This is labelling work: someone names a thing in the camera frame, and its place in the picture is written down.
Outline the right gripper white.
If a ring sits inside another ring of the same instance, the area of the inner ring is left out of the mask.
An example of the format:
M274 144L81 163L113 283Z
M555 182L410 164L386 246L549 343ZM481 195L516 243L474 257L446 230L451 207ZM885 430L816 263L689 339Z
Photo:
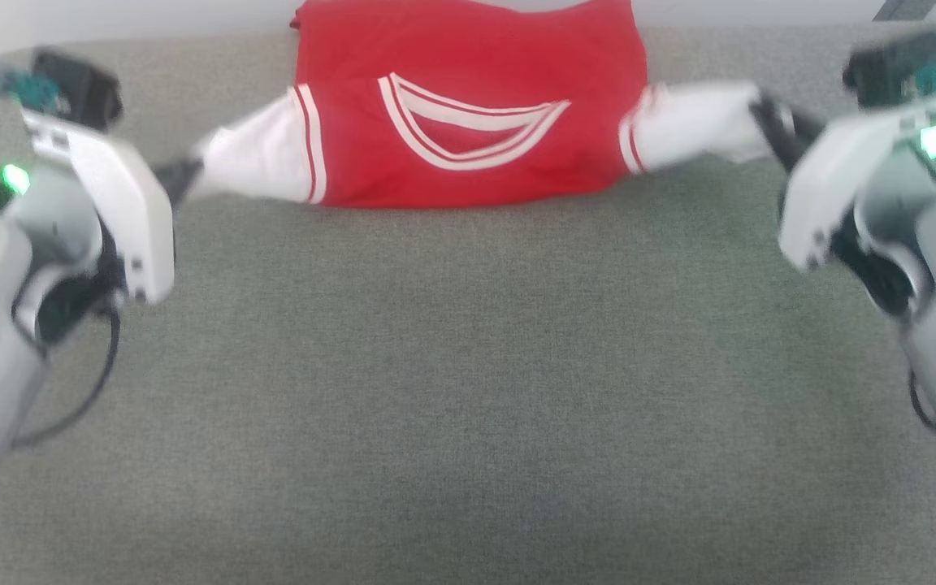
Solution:
M828 123L761 90L749 105L788 174L778 245L809 273L843 264L895 319L936 296L936 102Z

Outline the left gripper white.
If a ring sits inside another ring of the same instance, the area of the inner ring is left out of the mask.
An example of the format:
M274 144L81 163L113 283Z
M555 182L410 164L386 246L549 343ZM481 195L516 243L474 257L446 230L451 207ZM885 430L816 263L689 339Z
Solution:
M133 145L30 110L28 167L0 166L0 332L58 344L120 304L163 302L175 282L172 204L203 160L151 167Z

